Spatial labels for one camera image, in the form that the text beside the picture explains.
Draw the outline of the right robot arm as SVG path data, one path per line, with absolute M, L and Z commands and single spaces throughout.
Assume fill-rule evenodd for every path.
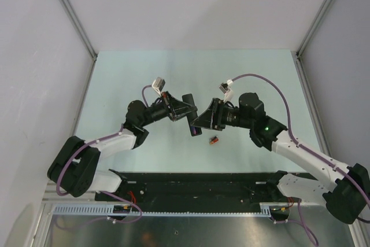
M 244 93 L 239 105 L 230 107 L 212 99 L 204 113 L 192 120 L 198 128 L 221 131 L 226 126 L 247 128 L 259 148 L 279 154 L 312 175 L 313 179 L 278 172 L 278 180 L 267 186 L 272 201 L 294 197 L 327 208 L 345 224 L 353 224 L 369 204 L 369 174 L 360 164 L 349 166 L 322 152 L 311 150 L 282 123 L 267 116 L 256 93 Z

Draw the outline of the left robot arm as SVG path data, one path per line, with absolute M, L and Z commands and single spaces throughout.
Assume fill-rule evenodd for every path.
M 178 100 L 167 91 L 150 106 L 134 100 L 128 105 L 125 122 L 114 134 L 91 141 L 69 137 L 48 169 L 47 177 L 56 184 L 59 196 L 77 198 L 87 191 L 107 191 L 120 201 L 128 193 L 123 177 L 115 170 L 99 171 L 99 162 L 140 147 L 149 134 L 146 126 L 164 118 L 177 121 L 196 111 L 194 103 Z

